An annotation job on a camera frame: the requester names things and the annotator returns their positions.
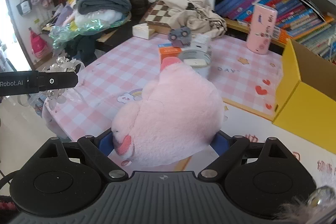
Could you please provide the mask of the pink plush pig toy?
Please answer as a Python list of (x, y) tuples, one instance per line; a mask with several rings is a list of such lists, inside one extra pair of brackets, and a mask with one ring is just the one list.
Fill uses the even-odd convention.
[(167, 57), (156, 80), (112, 121), (121, 165), (169, 165), (205, 149), (224, 122), (222, 97), (208, 79), (177, 57)]

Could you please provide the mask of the clear tape roll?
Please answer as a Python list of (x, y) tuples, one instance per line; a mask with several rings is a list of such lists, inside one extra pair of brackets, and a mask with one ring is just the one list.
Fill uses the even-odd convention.
[(212, 62), (212, 53), (199, 50), (182, 51), (178, 58), (185, 64), (192, 67), (194, 71), (202, 77), (208, 78), (210, 75), (210, 67)]

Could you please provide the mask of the white power adapter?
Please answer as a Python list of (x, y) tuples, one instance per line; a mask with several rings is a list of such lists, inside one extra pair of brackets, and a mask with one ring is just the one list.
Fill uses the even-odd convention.
[(192, 40), (190, 47), (193, 50), (198, 50), (202, 52), (207, 52), (210, 47), (211, 38), (204, 34), (195, 35)]

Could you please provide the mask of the orange white usmile box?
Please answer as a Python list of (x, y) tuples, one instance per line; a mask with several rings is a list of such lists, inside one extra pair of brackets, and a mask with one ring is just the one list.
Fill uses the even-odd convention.
[(178, 57), (182, 52), (179, 47), (173, 47), (171, 43), (164, 43), (158, 45), (159, 64), (161, 65), (163, 60), (167, 57)]

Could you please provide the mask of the pink checkered table mat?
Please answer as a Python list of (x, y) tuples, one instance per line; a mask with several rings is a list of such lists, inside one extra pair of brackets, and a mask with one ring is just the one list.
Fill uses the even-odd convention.
[[(66, 101), (50, 111), (51, 130), (74, 141), (109, 130), (117, 110), (139, 100), (142, 88), (157, 78), (159, 46), (166, 42), (165, 35), (131, 38), (85, 67), (77, 87), (64, 93)], [(282, 73), (280, 55), (257, 55), (245, 41), (230, 36), (214, 40), (211, 47), (209, 79), (225, 102), (223, 131), (258, 142), (283, 138), (282, 129), (262, 117), (273, 105)]]

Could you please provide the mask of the yellow cardboard box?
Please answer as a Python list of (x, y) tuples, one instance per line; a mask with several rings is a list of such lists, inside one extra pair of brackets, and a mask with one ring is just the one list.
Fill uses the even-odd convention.
[(334, 153), (335, 78), (335, 64), (288, 42), (272, 123)]

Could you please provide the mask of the iridescent plastic wrap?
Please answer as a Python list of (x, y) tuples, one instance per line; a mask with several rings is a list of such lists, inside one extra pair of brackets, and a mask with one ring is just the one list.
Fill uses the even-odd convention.
[(119, 27), (131, 19), (131, 12), (123, 14), (114, 10), (99, 10), (82, 15), (75, 10), (61, 26), (51, 27), (49, 37), (54, 50), (63, 49), (65, 43), (76, 36), (96, 35), (110, 28)]

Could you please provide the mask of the white wedge block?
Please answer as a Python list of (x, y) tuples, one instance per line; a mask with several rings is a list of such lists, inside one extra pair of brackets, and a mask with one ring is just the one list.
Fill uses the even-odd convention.
[(154, 36), (155, 30), (150, 28), (147, 23), (142, 23), (132, 27), (132, 34), (137, 38), (149, 40)]

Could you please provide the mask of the pink cylindrical container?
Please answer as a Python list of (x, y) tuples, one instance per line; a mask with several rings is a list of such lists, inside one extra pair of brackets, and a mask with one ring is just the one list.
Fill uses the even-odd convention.
[(254, 5), (247, 48), (259, 55), (268, 53), (277, 19), (277, 10), (257, 3)]

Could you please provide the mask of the wooden chessboard box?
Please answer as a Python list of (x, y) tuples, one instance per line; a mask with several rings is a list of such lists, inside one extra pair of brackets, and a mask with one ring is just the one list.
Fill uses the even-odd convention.
[(168, 24), (170, 10), (163, 1), (157, 0), (149, 7), (140, 22), (146, 23), (156, 33), (168, 35), (171, 30)]

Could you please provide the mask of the row of books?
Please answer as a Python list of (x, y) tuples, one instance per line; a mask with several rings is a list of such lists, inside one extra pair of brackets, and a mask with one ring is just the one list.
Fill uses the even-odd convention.
[(250, 26), (256, 3), (277, 11), (275, 40), (282, 44), (295, 40), (335, 63), (335, 16), (324, 15), (309, 0), (217, 0), (215, 11), (226, 19)]

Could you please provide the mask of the beige cloth bag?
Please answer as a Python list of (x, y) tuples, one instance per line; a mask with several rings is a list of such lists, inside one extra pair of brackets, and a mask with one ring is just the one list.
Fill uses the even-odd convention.
[(215, 13), (209, 0), (160, 0), (167, 5), (172, 29), (188, 27), (193, 34), (204, 34), (217, 39), (227, 32), (226, 21)]

